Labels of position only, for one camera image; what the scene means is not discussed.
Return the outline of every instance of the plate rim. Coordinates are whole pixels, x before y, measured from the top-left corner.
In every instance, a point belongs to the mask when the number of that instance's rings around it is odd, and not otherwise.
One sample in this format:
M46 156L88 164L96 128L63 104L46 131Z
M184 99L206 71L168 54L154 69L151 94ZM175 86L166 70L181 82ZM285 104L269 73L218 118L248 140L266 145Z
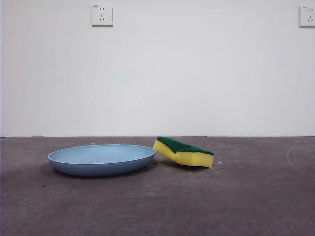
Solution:
M144 147L144 148L150 148L152 149L154 152L149 155L149 156L145 156L143 158L139 158L139 159L136 159L136 160L130 160L130 161L119 161L119 162L111 162L111 163L87 163L87 164L81 164L81 163L66 163L66 162L61 162L61 161L56 161L56 160L53 160L51 159L51 155L55 152L58 152L58 151L63 151L63 150L67 150L67 149L72 149L72 148L80 148L80 147L92 147L92 146L136 146L136 147ZM75 146L75 147L67 147L67 148L63 148L63 149L59 149L59 150L56 150L56 151L53 151L51 152L50 154L48 154L47 156L47 159L49 161L52 161L52 162L56 162L56 163L61 163L61 164L67 164L67 165L111 165L111 164L117 164L117 163L125 163L125 162L131 162L131 161L138 161L138 160L142 160L142 159L145 159L145 158L149 158L153 155L156 154L156 151L152 148L152 147L148 147L148 146L144 146L144 145L134 145L134 144L95 144L95 145L82 145L82 146Z

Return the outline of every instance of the electrical outlet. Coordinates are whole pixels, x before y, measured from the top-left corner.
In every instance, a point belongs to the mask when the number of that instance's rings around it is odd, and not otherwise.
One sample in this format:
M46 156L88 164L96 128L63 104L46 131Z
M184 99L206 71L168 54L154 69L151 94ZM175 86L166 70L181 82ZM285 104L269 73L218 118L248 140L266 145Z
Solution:
M113 5L96 4L91 8L92 26L112 26L113 25Z
M300 7L300 26L315 27L315 6Z

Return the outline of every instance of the concrete floor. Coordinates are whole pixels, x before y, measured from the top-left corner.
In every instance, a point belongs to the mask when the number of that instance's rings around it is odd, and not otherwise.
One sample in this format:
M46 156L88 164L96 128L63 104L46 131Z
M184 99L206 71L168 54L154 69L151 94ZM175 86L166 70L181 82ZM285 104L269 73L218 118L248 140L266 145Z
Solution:
M1 235L315 235L315 137L176 139L214 151L213 168L157 154L134 173L73 177L47 154L155 138L1 138Z

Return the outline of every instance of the plate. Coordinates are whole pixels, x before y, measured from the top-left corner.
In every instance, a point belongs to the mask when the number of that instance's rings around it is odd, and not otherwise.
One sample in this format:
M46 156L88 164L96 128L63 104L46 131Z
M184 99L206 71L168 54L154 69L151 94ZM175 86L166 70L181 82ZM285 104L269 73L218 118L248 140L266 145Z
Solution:
M149 164L155 150L128 144L103 144L70 147L52 152L48 160L65 174L110 176L136 171Z

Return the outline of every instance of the yellow sponge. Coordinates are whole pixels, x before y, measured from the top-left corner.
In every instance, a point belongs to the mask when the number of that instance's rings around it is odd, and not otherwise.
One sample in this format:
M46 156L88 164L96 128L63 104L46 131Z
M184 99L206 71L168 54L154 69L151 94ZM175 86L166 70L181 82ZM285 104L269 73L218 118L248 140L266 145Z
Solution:
M168 137L158 137L153 145L153 149L181 165L212 167L213 152L184 144Z

